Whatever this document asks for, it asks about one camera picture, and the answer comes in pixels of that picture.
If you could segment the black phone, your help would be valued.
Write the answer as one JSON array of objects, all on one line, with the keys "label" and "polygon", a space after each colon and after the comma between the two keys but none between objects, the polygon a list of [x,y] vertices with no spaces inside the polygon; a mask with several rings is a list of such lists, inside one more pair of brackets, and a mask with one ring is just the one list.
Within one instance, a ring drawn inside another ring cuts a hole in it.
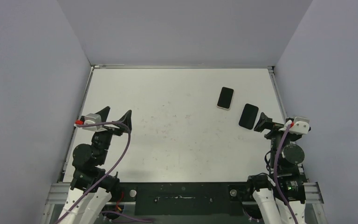
[{"label": "black phone", "polygon": [[255,124],[258,111],[259,108],[257,106],[252,104],[245,104],[238,123],[239,126],[248,130],[252,130]]}]

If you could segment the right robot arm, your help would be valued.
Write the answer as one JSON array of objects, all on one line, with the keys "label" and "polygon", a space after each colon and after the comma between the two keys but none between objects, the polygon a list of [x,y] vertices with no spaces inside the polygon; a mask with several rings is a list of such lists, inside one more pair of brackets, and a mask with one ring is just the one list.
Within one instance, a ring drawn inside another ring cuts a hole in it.
[{"label": "right robot arm", "polygon": [[274,122],[261,113],[254,131],[269,132],[269,158],[265,159],[267,173],[251,175],[245,187],[246,197],[256,205],[246,205],[243,210],[250,221],[266,224],[304,224],[306,196],[305,175],[300,165],[305,159],[304,150],[296,141],[311,130],[309,119],[286,118],[285,123]]}]

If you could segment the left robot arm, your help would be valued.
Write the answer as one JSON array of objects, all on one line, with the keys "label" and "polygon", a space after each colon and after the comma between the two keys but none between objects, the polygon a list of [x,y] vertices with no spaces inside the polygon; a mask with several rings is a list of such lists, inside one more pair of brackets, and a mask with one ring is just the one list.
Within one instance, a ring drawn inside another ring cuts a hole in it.
[{"label": "left robot arm", "polygon": [[74,126],[92,131],[90,144],[79,144],[73,151],[74,173],[64,207],[56,221],[57,224],[92,224],[103,211],[108,201],[121,201],[124,192],[117,175],[111,172],[118,166],[129,148],[126,144],[117,162],[105,170],[105,163],[113,136],[124,133],[131,137],[132,111],[128,110],[119,120],[107,121],[110,107],[96,113],[81,116]]}]

